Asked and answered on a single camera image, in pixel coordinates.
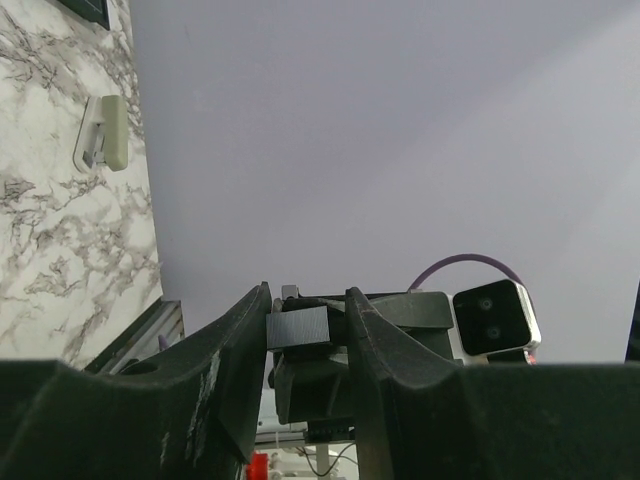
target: cable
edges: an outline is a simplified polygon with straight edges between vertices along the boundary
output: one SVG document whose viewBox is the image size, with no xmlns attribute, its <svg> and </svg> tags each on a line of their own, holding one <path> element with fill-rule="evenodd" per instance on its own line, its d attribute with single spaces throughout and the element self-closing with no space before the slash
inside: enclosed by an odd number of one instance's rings
<svg viewBox="0 0 640 480">
<path fill-rule="evenodd" d="M 347 449 L 349 449 L 350 447 L 353 447 L 355 445 L 355 443 L 350 443 L 349 445 L 347 445 L 346 447 L 344 447 L 342 450 L 340 450 L 340 453 L 338 454 L 338 456 L 336 457 L 336 459 L 333 461 L 333 463 L 331 464 L 331 466 L 329 467 L 329 470 L 327 470 L 324 473 L 318 473 L 316 471 L 315 468 L 313 468 L 313 465 L 311 465 L 311 459 L 309 458 L 309 453 L 307 453 L 307 450 L 304 448 L 298 448 L 297 450 L 302 453 L 305 458 L 307 459 L 307 463 L 309 464 L 309 468 L 311 469 L 311 472 L 317 476 L 317 477 L 326 477 L 327 475 L 329 475 L 329 473 L 331 473 L 331 470 L 333 470 L 333 467 L 336 466 L 336 463 L 338 463 L 338 460 L 340 460 L 340 458 L 342 458 L 342 455 L 344 454 L 344 452 L 347 451 Z M 358 465 L 358 462 L 356 462 L 355 460 L 352 460 L 351 458 L 349 458 L 349 460 L 351 460 L 353 463 L 355 463 L 356 465 Z"/>
<path fill-rule="evenodd" d="M 518 274 L 513 270 L 511 270 L 509 267 L 507 267 L 504 263 L 500 262 L 499 260 L 488 257 L 486 255 L 480 255 L 477 253 L 461 253 L 459 255 L 453 255 L 451 257 L 443 258 L 439 262 L 436 262 L 433 265 L 431 265 L 424 272 L 418 275 L 418 278 L 416 278 L 413 281 L 413 283 L 409 287 L 409 290 L 415 290 L 416 288 L 420 288 L 420 285 L 422 285 L 427 278 L 429 278 L 431 275 L 436 273 L 438 270 L 440 270 L 443 267 L 446 267 L 447 265 L 451 265 L 452 263 L 458 263 L 458 262 L 484 263 L 486 265 L 489 265 L 493 268 L 500 270 L 502 273 L 504 273 L 507 277 L 509 277 L 514 282 L 517 282 L 520 285 L 524 285 L 524 283 L 522 282 Z"/>
<path fill-rule="evenodd" d="M 307 454 L 310 457 L 313 457 L 314 455 L 316 455 L 315 452 L 307 452 L 304 448 L 296 448 L 296 450 L 298 450 L 298 452 L 300 452 L 301 454 L 305 455 Z M 331 455 L 331 453 L 329 453 L 330 457 L 336 457 L 337 455 Z M 354 465 L 358 465 L 358 462 L 356 462 L 353 458 L 351 457 L 347 457 L 346 455 L 342 455 L 341 457 L 343 460 L 349 460 L 351 463 L 353 463 Z"/>
</svg>

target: white wall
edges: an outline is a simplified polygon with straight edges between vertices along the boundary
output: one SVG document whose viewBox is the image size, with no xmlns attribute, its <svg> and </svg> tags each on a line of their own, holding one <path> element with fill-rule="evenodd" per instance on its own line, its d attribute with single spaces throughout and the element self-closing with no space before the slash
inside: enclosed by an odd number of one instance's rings
<svg viewBox="0 0 640 480">
<path fill-rule="evenodd" d="M 543 361 L 623 358 L 640 276 L 632 0 L 135 0 L 166 296 L 524 279 Z M 492 280 L 451 267 L 427 286 Z"/>
</svg>

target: depth camera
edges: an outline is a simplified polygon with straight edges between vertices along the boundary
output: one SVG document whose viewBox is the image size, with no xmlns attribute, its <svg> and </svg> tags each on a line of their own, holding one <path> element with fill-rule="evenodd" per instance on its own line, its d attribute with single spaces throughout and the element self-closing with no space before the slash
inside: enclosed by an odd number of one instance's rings
<svg viewBox="0 0 640 480">
<path fill-rule="evenodd" d="M 462 348 L 487 355 L 540 343 L 540 330 L 527 291 L 511 280 L 482 285 L 453 297 Z"/>
</svg>

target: red object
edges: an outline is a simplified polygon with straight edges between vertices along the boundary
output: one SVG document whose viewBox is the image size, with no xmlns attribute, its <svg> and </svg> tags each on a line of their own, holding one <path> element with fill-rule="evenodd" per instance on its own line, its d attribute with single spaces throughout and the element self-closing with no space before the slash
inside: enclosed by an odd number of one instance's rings
<svg viewBox="0 0 640 480">
<path fill-rule="evenodd" d="M 529 365 L 536 365 L 538 363 L 536 357 L 533 356 L 533 353 L 527 352 L 526 350 L 524 352 L 524 358 Z"/>
<path fill-rule="evenodd" d="M 247 465 L 247 480 L 269 479 L 269 455 L 254 453 L 251 463 Z"/>
</svg>

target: marble wall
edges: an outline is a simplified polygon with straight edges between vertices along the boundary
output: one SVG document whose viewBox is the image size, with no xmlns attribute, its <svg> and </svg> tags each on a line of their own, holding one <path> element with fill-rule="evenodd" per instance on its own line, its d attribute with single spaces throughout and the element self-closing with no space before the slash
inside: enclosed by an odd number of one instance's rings
<svg viewBox="0 0 640 480">
<path fill-rule="evenodd" d="M 128 0 L 111 31 L 0 2 L 0 357 L 83 367 L 161 294 Z M 129 167 L 78 172 L 89 96 L 123 95 Z"/>
</svg>

